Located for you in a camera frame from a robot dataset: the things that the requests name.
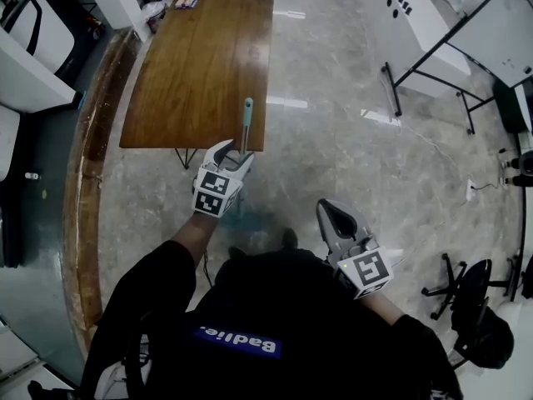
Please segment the person's black clothing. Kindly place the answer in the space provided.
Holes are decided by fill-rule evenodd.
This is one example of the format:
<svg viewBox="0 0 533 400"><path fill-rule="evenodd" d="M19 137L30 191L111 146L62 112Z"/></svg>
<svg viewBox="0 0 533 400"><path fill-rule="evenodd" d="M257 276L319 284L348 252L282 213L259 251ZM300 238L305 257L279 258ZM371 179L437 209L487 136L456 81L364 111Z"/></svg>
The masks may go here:
<svg viewBox="0 0 533 400"><path fill-rule="evenodd" d="M122 276L92 340L81 389L145 334L141 400L463 400L435 333L387 323L311 252L232 257L194 309L191 254L167 241Z"/></svg>

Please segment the person's left forearm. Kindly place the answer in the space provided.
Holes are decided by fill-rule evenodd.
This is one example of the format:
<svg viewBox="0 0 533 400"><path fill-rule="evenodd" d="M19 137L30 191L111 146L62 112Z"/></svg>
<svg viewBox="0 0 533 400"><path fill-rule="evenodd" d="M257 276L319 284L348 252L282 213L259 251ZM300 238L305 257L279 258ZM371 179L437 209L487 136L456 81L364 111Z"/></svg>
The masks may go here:
<svg viewBox="0 0 533 400"><path fill-rule="evenodd" d="M181 244L191 254L195 268L198 267L207 250L207 245L218 223L217 217L195 212L171 237L173 242Z"/></svg>

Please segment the white pouch with navy stripes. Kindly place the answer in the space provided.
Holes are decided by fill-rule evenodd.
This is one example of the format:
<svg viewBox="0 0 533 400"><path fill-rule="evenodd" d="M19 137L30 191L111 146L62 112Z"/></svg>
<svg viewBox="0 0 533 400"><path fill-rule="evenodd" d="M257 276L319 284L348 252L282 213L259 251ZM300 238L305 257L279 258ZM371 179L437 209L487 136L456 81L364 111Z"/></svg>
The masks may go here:
<svg viewBox="0 0 533 400"><path fill-rule="evenodd" d="M124 358L102 372L94 397L96 400L141 400L151 370L148 336L133 335Z"/></svg>

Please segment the teal broom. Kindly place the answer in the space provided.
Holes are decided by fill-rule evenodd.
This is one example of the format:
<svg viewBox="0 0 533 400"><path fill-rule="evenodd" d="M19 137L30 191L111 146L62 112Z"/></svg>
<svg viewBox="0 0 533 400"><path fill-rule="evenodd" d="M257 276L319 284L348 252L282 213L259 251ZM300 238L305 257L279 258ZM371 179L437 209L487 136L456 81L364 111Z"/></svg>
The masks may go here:
<svg viewBox="0 0 533 400"><path fill-rule="evenodd" d="M242 135L238 148L238 157L226 156L228 161L231 161L236 166L241 163L249 154L247 150L248 139L252 123L253 99L247 97L244 101L243 115L242 115ZM256 212L250 209L245 201L243 195L244 190L237 194L235 202L232 204L230 210L222 217L221 225L224 228L233 231L244 233L258 233L265 229L268 223L269 215L266 213Z"/></svg>

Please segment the clear plastic bag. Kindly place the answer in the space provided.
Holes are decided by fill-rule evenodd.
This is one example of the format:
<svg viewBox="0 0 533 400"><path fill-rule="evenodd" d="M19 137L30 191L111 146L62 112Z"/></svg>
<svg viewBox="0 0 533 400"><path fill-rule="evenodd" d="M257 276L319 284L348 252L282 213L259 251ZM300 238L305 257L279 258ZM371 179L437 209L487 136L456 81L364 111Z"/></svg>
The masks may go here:
<svg viewBox="0 0 533 400"><path fill-rule="evenodd" d="M163 1L149 2L142 7L142 16L152 33L156 33L165 17L167 5Z"/></svg>

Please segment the white service robot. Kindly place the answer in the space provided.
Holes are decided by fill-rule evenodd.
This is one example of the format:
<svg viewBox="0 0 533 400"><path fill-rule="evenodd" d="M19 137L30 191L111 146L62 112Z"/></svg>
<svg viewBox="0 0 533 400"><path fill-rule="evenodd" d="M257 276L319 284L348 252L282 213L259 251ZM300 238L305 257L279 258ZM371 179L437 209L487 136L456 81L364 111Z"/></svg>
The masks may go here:
<svg viewBox="0 0 533 400"><path fill-rule="evenodd" d="M19 126L20 114L0 105L0 182L9 173Z"/></svg>

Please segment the white and black machine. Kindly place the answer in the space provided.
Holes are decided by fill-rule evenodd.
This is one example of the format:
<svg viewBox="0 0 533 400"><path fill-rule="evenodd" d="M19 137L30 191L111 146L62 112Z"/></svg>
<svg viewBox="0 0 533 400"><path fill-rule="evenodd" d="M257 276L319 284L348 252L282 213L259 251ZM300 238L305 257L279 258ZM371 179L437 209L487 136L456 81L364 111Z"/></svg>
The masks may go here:
<svg viewBox="0 0 533 400"><path fill-rule="evenodd" d="M47 0L21 0L2 22L2 28L54 74L74 49L73 34Z"/></svg>

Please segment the person's right forearm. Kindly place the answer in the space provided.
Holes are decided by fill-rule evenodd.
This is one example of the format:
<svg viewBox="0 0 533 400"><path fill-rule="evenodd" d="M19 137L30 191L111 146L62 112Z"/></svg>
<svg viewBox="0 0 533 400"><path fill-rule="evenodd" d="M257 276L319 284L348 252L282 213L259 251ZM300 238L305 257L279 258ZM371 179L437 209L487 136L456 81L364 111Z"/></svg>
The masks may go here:
<svg viewBox="0 0 533 400"><path fill-rule="evenodd" d="M391 326L405 315L399 307L397 307L381 292L374 292L362 297L359 299L359 303L373 311L377 316L382 318Z"/></svg>

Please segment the white counter with black faucet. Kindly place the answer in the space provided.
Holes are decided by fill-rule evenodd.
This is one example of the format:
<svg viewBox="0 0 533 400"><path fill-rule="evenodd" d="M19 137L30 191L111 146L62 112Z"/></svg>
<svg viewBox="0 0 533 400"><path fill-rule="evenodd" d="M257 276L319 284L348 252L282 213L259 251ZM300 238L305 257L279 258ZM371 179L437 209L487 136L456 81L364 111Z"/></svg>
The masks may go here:
<svg viewBox="0 0 533 400"><path fill-rule="evenodd" d="M431 50L449 28L431 0L362 0L376 39L378 64L389 64L398 80ZM451 88L428 74L452 84L465 81L470 67L462 53L444 44L418 67L401 85L438 98Z"/></svg>

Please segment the black office chair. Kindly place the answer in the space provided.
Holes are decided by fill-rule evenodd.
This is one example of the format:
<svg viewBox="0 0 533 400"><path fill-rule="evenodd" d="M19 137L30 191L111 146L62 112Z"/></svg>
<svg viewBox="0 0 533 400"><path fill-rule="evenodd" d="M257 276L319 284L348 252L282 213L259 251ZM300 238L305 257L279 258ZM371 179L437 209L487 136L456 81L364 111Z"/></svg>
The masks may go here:
<svg viewBox="0 0 533 400"><path fill-rule="evenodd" d="M515 261L507 260L511 270L506 280L492 280L490 259L472 266L461 261L458 273L454 272L448 253L443 253L441 259L446 263L447 285L433 289L424 287L421 294L427 298L444 298L439 308L430 314L432 320L439 320L447 309L451 311L451 329L457 334L452 352L448 354L452 368L457 370L466 363L482 369L503 368L514 351L515 339L509 323L489 306L487 292L490 288L503 288L504 294L509 293Z"/></svg>

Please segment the whiteboard on black stand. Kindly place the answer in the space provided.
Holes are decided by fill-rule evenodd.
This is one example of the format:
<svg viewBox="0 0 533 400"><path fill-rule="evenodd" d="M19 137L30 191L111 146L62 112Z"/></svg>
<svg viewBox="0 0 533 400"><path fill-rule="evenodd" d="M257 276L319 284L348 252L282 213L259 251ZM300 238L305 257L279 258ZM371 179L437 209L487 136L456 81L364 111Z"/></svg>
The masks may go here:
<svg viewBox="0 0 533 400"><path fill-rule="evenodd" d="M443 46L467 57L508 88L515 88L533 78L533 2L530 0L484 0L472 14L464 16L429 50L394 79L388 63L382 67L391 83L395 116L402 115L397 89L409 76L417 74L456 90L463 100L474 98L478 103L466 106L467 116L496 100L497 94L483 99L443 77L420 70Z"/></svg>

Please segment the curved wooden curb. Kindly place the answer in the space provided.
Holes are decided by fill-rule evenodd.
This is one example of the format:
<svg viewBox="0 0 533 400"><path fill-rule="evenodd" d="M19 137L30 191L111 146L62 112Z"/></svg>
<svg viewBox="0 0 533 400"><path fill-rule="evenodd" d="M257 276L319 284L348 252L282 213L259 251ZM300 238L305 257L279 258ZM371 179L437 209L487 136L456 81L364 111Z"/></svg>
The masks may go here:
<svg viewBox="0 0 533 400"><path fill-rule="evenodd" d="M127 79L142 42L120 30L107 45L77 120L63 202L62 283L80 348L90 347L102 316L98 270L98 215L107 145Z"/></svg>

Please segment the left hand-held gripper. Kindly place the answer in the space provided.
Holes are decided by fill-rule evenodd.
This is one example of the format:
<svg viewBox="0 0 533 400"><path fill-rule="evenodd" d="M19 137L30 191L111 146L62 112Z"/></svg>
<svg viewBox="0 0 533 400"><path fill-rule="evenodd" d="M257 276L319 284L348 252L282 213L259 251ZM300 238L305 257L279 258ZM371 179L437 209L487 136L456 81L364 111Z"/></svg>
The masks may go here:
<svg viewBox="0 0 533 400"><path fill-rule="evenodd" d="M243 187L242 181L254 162L255 153L240 156L235 167L219 170L222 161L234 146L235 140L227 139L207 149L193 183L193 211L221 218L236 201Z"/></svg>

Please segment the wooden table with black legs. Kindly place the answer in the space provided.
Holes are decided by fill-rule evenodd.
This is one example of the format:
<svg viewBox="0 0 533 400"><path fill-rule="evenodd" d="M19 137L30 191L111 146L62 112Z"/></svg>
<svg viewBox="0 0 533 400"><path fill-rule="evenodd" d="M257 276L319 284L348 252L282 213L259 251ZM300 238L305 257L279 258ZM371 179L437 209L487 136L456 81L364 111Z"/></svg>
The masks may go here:
<svg viewBox="0 0 533 400"><path fill-rule="evenodd" d="M208 149L242 137L265 142L274 0L195 0L171 6L137 76L119 145L125 149Z"/></svg>

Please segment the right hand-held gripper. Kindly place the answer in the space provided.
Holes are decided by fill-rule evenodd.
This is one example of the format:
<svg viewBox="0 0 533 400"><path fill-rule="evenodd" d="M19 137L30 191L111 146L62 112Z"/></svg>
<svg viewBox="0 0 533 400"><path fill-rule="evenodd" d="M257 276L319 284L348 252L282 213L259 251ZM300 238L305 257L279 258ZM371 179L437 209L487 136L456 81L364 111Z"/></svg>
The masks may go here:
<svg viewBox="0 0 533 400"><path fill-rule="evenodd" d="M353 299L378 292L394 278L385 249L371 235L361 212L342 202L322 198L316 204L316 217L329 250L327 261L333 277Z"/></svg>

